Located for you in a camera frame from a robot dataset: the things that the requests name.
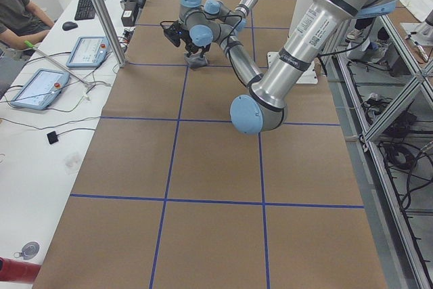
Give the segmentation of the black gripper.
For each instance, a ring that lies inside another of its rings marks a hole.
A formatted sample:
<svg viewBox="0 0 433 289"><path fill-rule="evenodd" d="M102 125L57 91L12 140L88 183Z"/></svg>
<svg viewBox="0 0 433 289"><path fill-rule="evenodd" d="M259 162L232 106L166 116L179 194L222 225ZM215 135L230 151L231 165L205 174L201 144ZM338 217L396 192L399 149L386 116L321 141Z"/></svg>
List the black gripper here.
<svg viewBox="0 0 433 289"><path fill-rule="evenodd" d="M205 53L210 50L211 44L199 46L196 45L190 38L185 40L185 50L187 51L186 58L190 60L193 55L198 54L199 58L204 58Z"/></svg>

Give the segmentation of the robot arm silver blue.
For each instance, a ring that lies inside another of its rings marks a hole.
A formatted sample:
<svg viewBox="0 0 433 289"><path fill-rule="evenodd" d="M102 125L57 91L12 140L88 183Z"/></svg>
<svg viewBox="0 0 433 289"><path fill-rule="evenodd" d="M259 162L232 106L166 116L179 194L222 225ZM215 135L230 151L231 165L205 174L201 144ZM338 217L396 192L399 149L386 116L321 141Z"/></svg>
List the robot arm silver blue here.
<svg viewBox="0 0 433 289"><path fill-rule="evenodd" d="M180 0L179 25L199 48L216 43L246 87L230 106L234 127L244 134L278 128L288 115L289 90L341 23L378 17L395 9L396 0L312 0L295 31L280 49L268 71L261 72L236 35L258 0L241 0L234 10L219 1Z"/></svg>
<svg viewBox="0 0 433 289"><path fill-rule="evenodd" d="M230 10L219 0L206 0L203 11L208 19L220 20L240 32L246 26L246 19L258 0L241 0L234 10Z"/></svg>

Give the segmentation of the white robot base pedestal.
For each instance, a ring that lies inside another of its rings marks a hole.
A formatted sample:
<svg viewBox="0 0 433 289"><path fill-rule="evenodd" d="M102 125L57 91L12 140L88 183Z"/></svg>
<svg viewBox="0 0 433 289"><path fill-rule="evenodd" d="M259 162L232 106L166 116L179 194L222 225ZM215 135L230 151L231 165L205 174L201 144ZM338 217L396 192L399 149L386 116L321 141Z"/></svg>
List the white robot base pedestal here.
<svg viewBox="0 0 433 289"><path fill-rule="evenodd" d="M278 51L269 51L267 53L267 63L270 68L274 62L276 62L281 55ZM315 70L315 62L312 61L310 64L307 64L303 61L299 60L291 60L292 63L295 63L295 67L302 71L302 75L296 81L299 85L316 85L318 83L318 77Z"/></svg>

